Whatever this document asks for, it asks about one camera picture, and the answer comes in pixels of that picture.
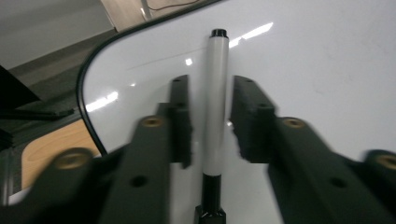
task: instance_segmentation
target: brass screw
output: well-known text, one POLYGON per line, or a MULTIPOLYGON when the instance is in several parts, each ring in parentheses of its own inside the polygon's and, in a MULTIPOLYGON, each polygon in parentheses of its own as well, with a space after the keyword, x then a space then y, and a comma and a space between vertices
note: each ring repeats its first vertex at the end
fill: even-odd
POLYGON ((163 124, 163 121, 161 119, 156 118, 156 117, 151 117, 151 118, 143 120, 143 126, 148 127, 148 128, 159 127, 162 124, 163 124))
POLYGON ((60 170, 68 170, 77 168, 89 160, 89 156, 83 153, 71 153, 58 158, 55 162, 56 168, 60 170))
POLYGON ((376 162, 390 170, 396 170, 396 157, 391 155, 380 155, 376 157, 376 162))
POLYGON ((299 119, 284 119, 283 123, 291 128, 303 128, 305 123, 299 119))

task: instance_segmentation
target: cable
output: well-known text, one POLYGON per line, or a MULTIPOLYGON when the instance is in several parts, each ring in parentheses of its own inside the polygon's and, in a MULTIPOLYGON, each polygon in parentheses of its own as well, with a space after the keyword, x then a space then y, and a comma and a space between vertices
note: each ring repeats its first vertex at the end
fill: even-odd
POLYGON ((153 11, 159 11, 159 10, 163 10, 163 9, 169 8, 169 7, 182 7, 182 6, 186 6, 186 5, 191 5, 191 4, 197 3, 197 2, 199 2, 199 1, 201 1, 201 0, 195 0, 195 1, 189 2, 189 3, 182 3, 182 4, 176 4, 176 5, 169 5, 169 6, 166 6, 166 7, 159 7, 159 8, 148 7, 148 8, 151 9, 151 10, 153 10, 153 11))

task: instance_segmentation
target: floor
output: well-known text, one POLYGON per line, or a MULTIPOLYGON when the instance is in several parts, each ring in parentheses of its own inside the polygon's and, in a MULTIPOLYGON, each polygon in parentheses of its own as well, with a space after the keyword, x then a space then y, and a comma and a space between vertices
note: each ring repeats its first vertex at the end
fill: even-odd
MULTIPOLYGON (((205 0, 151 0, 148 1, 148 5, 152 8, 160 8, 202 1, 205 0)), ((117 31, 145 22, 140 9, 140 0, 102 0, 102 2, 113 23, 115 19, 111 15, 121 15, 121 18, 117 18, 121 23, 117 24, 114 31, 108 31, 9 70, 41 99, 19 109, 53 112, 75 109, 73 118, 66 119, 65 122, 57 121, 56 125, 50 121, 0 120, 0 128, 14 135, 13 193, 34 183, 35 178, 50 159, 68 147, 84 147, 88 144, 89 148, 96 150, 85 126, 79 120, 76 100, 79 68, 96 46, 115 35, 117 31)), ((188 6, 190 5, 152 10, 152 16, 156 19, 188 6)))

